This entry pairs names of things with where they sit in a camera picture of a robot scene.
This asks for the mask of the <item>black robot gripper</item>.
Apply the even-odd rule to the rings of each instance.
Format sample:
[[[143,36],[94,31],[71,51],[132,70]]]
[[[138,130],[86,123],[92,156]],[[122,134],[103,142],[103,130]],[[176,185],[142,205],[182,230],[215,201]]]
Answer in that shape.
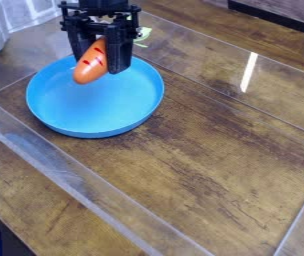
[[[134,38],[140,37],[139,12],[142,8],[128,0],[63,0],[59,4],[63,13],[61,30],[68,32],[68,39],[75,55],[80,60],[96,41],[96,34],[106,32],[108,71],[119,74],[131,66]],[[92,21],[91,18],[112,19],[111,25]]]

